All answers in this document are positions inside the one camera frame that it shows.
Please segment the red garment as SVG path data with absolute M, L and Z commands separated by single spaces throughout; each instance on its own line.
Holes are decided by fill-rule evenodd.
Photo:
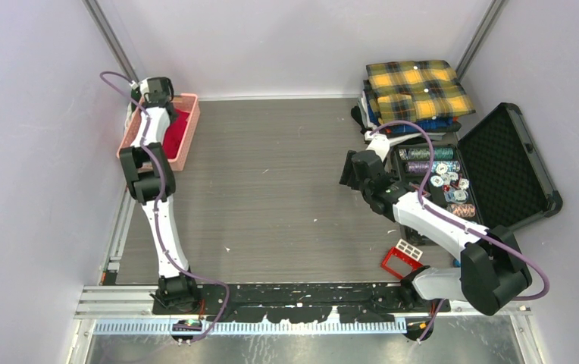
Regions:
M 165 132 L 163 150 L 168 159 L 177 157 L 188 125 L 189 112 L 175 109 L 176 118 Z

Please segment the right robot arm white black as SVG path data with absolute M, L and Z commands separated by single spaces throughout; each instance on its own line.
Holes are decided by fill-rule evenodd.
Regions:
M 432 300 L 461 300 L 494 315 L 531 286 L 529 265 L 509 229 L 484 227 L 428 202 L 389 175 L 374 150 L 349 150 L 340 184 L 359 191 L 374 213 L 416 230 L 459 261 L 458 268 L 423 265 L 401 278 L 405 308 L 416 312 Z

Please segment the yellow plaid flannel shirt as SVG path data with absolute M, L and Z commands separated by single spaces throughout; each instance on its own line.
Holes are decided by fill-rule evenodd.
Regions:
M 454 68 L 444 60 L 391 61 L 365 66 L 370 103 L 382 122 L 432 121 L 475 113 Z

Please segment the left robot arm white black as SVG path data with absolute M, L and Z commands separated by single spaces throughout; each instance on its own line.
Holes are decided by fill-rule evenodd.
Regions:
M 167 77 L 131 83 L 132 115 L 117 156 L 127 189 L 144 212 L 158 259 L 158 287 L 152 294 L 157 309 L 190 314 L 201 302 L 195 277 L 180 245 L 173 211 L 176 182 L 164 139 L 175 121 L 174 88 Z

